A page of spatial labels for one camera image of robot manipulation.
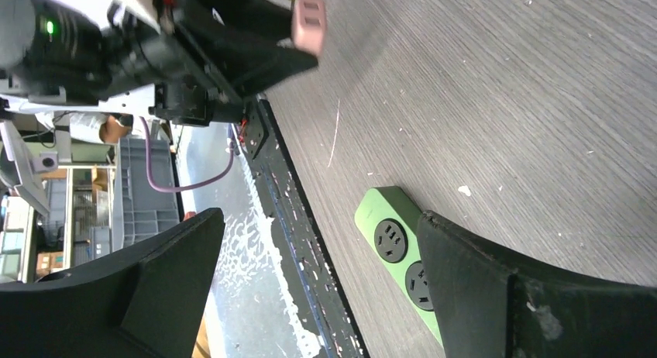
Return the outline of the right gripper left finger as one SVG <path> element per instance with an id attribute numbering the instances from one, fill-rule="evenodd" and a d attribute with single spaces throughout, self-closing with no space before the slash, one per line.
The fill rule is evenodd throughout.
<path id="1" fill-rule="evenodd" d="M 225 230 L 209 208 L 34 283 L 1 286 L 3 357 L 189 357 Z"/>

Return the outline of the pink adapter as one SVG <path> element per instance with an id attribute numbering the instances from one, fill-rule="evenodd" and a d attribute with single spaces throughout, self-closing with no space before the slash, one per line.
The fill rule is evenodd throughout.
<path id="1" fill-rule="evenodd" d="M 319 57 L 323 51 L 326 27 L 323 0 L 294 0 L 291 40 L 295 48 Z"/>

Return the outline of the green power strip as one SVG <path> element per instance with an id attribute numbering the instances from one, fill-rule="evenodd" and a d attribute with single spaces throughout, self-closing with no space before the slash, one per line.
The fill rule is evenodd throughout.
<path id="1" fill-rule="evenodd" d="M 421 209 L 402 188 L 388 186 L 367 190 L 354 222 L 411 307 L 442 344 L 415 235 L 420 217 Z"/>

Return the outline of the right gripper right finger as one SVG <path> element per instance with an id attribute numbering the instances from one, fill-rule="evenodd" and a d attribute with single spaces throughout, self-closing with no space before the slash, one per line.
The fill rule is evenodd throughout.
<path id="1" fill-rule="evenodd" d="M 656 289 L 565 270 L 433 211 L 416 229 L 448 357 L 654 357 Z"/>

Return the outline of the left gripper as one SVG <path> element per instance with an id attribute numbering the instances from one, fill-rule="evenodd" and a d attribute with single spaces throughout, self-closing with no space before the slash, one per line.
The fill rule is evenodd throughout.
<path id="1" fill-rule="evenodd" d="M 149 114 L 176 125 L 238 123 L 243 101 L 222 102 L 191 40 L 176 33 L 164 0 L 113 0 L 122 22 L 104 32 L 111 84 L 107 102 L 153 86 Z M 249 97 L 318 66 L 318 58 L 279 42 L 292 35 L 293 12 L 270 0 L 174 0 L 175 19 L 191 31 L 240 97 Z"/>

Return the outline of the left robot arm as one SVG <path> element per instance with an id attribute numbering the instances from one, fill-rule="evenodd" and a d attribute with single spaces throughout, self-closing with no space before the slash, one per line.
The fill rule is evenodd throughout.
<path id="1" fill-rule="evenodd" d="M 1 0 L 1 92 L 33 111 L 240 122 L 318 65 L 322 0 L 112 0 L 103 28 L 58 0 Z"/>

